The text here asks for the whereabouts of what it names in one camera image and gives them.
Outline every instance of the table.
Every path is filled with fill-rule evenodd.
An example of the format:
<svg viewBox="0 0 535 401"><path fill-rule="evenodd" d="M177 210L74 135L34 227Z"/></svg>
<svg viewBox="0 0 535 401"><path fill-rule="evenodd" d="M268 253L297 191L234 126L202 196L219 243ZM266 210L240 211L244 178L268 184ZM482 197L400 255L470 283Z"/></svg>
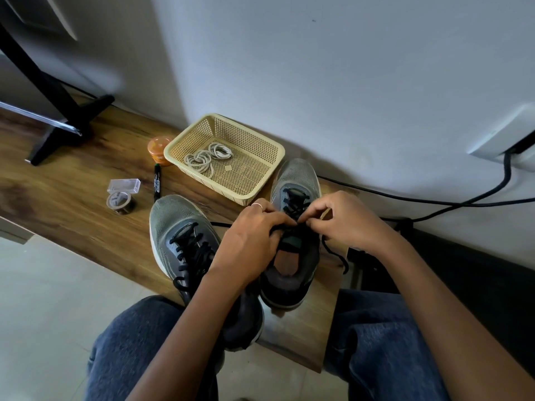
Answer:
<svg viewBox="0 0 535 401"><path fill-rule="evenodd" d="M76 148L62 147L33 167L24 158L44 133L44 125L0 111L0 216L182 303L154 260L148 226L154 162L147 142L179 131L116 107L106 109L91 124L92 139ZM108 183L130 178L141 180L137 207L129 215L117 215L106 207ZM323 193L340 189L323 180L320 184ZM268 182L259 196L269 199L270 186ZM162 169L162 195L168 194L188 198L211 221L232 222L243 209L175 166ZM347 254L346 246L333 241L329 246ZM259 344L321 371L341 274L339 259L322 248L315 279L300 307L279 312L264 304Z"/></svg>

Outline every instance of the orange plastic jar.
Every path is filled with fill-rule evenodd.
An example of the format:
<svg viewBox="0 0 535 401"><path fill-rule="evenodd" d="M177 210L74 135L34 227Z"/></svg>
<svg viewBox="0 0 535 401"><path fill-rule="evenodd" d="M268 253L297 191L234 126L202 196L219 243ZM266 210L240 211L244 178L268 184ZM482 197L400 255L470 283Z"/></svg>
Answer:
<svg viewBox="0 0 535 401"><path fill-rule="evenodd" d="M156 136L149 141L147 149L156 163L161 166L169 166L172 163L165 159L164 149L173 140L171 136Z"/></svg>

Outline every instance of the white switch plate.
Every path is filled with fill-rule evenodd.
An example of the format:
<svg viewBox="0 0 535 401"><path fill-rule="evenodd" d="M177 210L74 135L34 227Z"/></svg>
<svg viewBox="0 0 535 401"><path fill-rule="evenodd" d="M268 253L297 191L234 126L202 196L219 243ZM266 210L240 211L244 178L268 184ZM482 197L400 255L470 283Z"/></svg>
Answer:
<svg viewBox="0 0 535 401"><path fill-rule="evenodd" d="M504 121L469 154L481 159L502 163L504 152L535 130L535 104L525 104ZM535 172L535 145L526 149L511 161L513 167Z"/></svg>

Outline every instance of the tape roll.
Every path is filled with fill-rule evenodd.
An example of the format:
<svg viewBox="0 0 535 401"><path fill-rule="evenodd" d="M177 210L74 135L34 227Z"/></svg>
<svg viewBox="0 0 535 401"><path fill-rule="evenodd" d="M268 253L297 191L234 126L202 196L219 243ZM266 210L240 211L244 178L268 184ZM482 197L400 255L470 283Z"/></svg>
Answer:
<svg viewBox="0 0 535 401"><path fill-rule="evenodd" d="M110 194L106 200L108 208L113 209L117 214L130 214L135 206L135 200L129 192L117 191Z"/></svg>

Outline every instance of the coiled white shoelace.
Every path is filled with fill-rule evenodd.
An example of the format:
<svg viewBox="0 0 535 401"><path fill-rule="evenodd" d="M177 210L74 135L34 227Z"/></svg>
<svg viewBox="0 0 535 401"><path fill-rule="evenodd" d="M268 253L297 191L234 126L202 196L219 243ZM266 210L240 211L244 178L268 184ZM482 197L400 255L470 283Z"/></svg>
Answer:
<svg viewBox="0 0 535 401"><path fill-rule="evenodd" d="M213 176L212 158L218 160L226 160L232 157L232 151L219 142L212 142L208 145L207 150L198 150L191 154L188 153L184 156L184 163L197 170L199 173L204 173L210 169L209 179Z"/></svg>

